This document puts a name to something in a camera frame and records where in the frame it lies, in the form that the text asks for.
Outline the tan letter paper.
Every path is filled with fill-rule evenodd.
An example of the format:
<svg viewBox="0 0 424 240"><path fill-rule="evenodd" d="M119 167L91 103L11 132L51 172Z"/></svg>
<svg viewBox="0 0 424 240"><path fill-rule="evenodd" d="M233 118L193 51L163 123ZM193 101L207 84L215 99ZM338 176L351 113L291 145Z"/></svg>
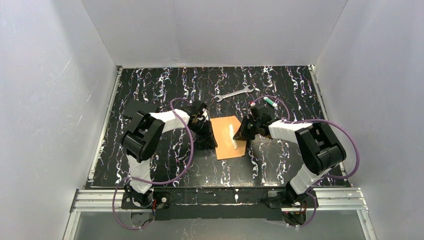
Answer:
<svg viewBox="0 0 424 240"><path fill-rule="evenodd" d="M232 124L230 124L228 127L229 127L230 140L232 142L233 148L236 150L238 148L238 144L237 144L237 141L234 139L234 136L235 136L234 127Z"/></svg>

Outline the orange envelope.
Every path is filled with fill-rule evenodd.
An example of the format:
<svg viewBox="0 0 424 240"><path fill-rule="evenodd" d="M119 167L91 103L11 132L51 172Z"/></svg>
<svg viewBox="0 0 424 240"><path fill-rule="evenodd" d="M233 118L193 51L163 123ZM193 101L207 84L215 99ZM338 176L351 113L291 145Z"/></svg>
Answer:
<svg viewBox="0 0 424 240"><path fill-rule="evenodd" d="M235 116L216 117L210 119L215 140L218 147L215 147L216 159L218 161L243 157L246 154L247 141L236 140L237 149L234 149L229 136L229 125L233 125L236 133L241 122Z"/></svg>

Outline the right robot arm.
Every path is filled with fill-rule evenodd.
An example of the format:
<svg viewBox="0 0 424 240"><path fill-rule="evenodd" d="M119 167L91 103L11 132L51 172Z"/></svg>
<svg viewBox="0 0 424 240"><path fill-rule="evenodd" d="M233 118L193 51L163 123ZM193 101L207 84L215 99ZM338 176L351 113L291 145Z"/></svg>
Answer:
<svg viewBox="0 0 424 240"><path fill-rule="evenodd" d="M256 135L297 144L303 164L285 185L285 190L263 202L293 205L303 202L313 185L332 168L343 162L346 151L326 122L291 123L272 116L266 106L252 106L244 116L233 140L252 141Z"/></svg>

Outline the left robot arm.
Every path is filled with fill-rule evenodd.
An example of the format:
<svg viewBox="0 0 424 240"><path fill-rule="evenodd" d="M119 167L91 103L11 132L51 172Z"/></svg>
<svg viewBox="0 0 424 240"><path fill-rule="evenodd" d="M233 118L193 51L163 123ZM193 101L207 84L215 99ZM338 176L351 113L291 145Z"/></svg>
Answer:
<svg viewBox="0 0 424 240"><path fill-rule="evenodd" d="M151 179L151 157L155 153L161 135L176 129L195 133L200 149L217 147L207 105L195 100L183 109L160 112L158 105L130 100L123 111L129 119L120 139L123 153L130 165L131 180L124 186L127 201L137 207L153 206L153 183Z"/></svg>

